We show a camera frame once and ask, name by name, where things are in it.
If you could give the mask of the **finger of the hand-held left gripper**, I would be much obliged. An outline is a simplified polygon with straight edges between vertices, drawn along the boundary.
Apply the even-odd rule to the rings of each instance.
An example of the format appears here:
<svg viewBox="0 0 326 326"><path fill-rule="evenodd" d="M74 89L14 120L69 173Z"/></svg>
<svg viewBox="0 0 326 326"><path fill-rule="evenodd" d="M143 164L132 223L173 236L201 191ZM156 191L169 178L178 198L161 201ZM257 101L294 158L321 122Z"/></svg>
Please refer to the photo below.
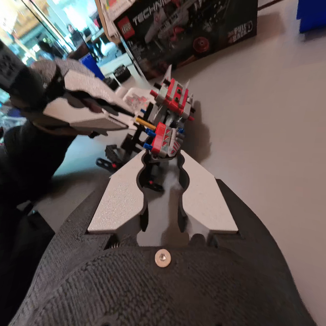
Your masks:
<svg viewBox="0 0 326 326"><path fill-rule="evenodd" d="M69 70L64 76L65 89L73 98L96 105L108 113L135 117L135 113L116 93L97 77Z"/></svg>
<svg viewBox="0 0 326 326"><path fill-rule="evenodd" d="M120 131L129 128L127 121L121 121L121 116L109 113L105 108L100 112L91 111L88 107L73 107L67 99L57 98L47 104L43 114L49 118L67 123L74 130L91 134L97 133L107 136L108 132Z"/></svg>

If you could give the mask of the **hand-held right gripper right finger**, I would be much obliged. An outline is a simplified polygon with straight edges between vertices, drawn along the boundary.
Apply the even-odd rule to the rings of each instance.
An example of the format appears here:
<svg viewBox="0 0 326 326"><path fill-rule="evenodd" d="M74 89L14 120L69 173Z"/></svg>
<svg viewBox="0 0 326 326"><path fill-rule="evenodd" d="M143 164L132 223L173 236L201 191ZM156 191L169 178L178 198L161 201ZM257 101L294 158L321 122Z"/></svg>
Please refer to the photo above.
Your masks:
<svg viewBox="0 0 326 326"><path fill-rule="evenodd" d="M213 235L233 235L238 227L214 177L184 150L177 156L181 194L178 227L191 240L195 235L209 242Z"/></svg>

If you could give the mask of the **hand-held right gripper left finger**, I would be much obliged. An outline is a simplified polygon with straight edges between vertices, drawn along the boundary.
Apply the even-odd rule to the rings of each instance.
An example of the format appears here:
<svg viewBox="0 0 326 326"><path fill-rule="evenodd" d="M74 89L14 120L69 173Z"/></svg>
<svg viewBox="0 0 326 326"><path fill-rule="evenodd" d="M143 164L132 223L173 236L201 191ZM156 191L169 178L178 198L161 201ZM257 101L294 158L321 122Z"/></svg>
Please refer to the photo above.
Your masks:
<svg viewBox="0 0 326 326"><path fill-rule="evenodd" d="M143 150L114 173L88 226L89 234L138 234L148 226L148 203L140 183Z"/></svg>

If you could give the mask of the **toy brick vehicle model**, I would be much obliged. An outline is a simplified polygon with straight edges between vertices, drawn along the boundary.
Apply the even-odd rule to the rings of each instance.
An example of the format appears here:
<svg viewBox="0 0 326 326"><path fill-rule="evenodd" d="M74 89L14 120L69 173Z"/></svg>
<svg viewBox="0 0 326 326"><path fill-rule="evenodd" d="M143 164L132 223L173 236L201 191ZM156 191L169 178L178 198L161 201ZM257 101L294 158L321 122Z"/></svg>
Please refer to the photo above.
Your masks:
<svg viewBox="0 0 326 326"><path fill-rule="evenodd" d="M163 192L164 189L155 182L153 168L158 168L161 162L177 155L185 138L185 123L193 121L191 114L195 113L193 94L188 89L189 82L182 85L172 78L171 69L172 65L161 83L154 84L156 90L150 91L154 103L150 102L146 110L142 110L143 117L136 118L134 135L126 135L120 148L124 150L124 155L118 155L117 145L107 145L105 154L108 160L96 160L98 167L113 174L128 163L133 152L140 153L142 146L148 156L145 158L145 176L141 185L156 192Z"/></svg>

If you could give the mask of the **grey desk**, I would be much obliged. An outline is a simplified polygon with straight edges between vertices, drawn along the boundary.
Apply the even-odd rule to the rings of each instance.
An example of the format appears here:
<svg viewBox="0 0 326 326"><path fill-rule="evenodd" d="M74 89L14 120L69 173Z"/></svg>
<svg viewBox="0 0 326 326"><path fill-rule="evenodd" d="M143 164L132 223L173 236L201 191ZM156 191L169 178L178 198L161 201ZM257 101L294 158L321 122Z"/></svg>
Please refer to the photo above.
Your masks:
<svg viewBox="0 0 326 326"><path fill-rule="evenodd" d="M299 34L297 6L260 10L254 38L173 76L199 101L185 152L264 223L325 325L325 30Z"/></svg>

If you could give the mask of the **blue plastic container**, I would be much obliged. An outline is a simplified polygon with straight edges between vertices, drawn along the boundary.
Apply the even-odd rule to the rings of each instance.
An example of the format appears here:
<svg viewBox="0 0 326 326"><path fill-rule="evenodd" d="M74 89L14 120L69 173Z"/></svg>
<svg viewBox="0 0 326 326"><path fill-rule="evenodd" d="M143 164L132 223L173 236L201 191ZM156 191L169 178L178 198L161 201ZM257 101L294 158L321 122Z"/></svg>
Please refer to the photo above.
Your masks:
<svg viewBox="0 0 326 326"><path fill-rule="evenodd" d="M87 67L90 71L92 71L94 75L100 80L105 79L105 76L103 75L99 66L97 65L96 60L93 58L93 56L90 53L88 53L87 55L79 59L79 62L83 64L85 67Z"/></svg>

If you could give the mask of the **open instruction booklet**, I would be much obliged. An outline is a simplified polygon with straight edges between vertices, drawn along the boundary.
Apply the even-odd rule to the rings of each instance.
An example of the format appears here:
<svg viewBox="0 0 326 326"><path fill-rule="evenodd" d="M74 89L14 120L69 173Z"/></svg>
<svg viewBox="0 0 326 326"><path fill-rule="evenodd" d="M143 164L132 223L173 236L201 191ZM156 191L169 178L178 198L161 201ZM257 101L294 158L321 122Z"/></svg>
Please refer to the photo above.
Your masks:
<svg viewBox="0 0 326 326"><path fill-rule="evenodd" d="M115 91L115 94L127 104L132 113L141 118L144 116L148 105L155 103L154 97L150 94L149 89L138 87L127 89L120 86Z"/></svg>

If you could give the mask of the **cardboard box with white label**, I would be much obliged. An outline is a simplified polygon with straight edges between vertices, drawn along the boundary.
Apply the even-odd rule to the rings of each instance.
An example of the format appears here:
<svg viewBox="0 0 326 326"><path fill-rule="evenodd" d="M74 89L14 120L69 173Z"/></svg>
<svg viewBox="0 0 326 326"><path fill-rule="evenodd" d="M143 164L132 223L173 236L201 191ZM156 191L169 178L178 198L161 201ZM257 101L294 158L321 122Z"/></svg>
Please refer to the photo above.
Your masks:
<svg viewBox="0 0 326 326"><path fill-rule="evenodd" d="M123 13L132 2L127 0L95 0L100 21L105 35L110 42L119 44L120 36L114 25L114 20Z"/></svg>

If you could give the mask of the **person's dark clothing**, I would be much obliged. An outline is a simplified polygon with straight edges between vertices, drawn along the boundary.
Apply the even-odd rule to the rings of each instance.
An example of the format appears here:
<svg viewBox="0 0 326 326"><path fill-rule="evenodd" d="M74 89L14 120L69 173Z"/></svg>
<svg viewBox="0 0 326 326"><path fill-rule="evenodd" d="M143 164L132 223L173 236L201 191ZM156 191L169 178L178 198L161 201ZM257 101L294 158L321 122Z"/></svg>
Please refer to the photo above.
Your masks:
<svg viewBox="0 0 326 326"><path fill-rule="evenodd" d="M0 325L8 325L24 300L53 229L38 213L1 206Z"/></svg>

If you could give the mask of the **black toy set box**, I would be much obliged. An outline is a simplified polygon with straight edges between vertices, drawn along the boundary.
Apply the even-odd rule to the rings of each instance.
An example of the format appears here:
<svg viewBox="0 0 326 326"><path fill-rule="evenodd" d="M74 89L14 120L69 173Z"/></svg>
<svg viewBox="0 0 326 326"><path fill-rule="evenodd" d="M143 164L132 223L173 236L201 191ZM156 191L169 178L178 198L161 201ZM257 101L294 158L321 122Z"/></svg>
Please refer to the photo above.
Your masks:
<svg viewBox="0 0 326 326"><path fill-rule="evenodd" d="M257 0L134 1L114 24L146 79L257 34Z"/></svg>

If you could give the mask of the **blue plastic bin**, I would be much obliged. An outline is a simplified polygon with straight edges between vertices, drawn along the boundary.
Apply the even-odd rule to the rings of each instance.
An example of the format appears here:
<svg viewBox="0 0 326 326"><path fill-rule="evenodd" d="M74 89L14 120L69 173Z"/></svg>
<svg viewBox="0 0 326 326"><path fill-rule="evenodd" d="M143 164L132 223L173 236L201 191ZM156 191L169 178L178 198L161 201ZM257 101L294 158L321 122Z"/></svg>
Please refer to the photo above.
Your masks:
<svg viewBox="0 0 326 326"><path fill-rule="evenodd" d="M296 19L300 20L299 33L326 26L325 0L299 0Z"/></svg>

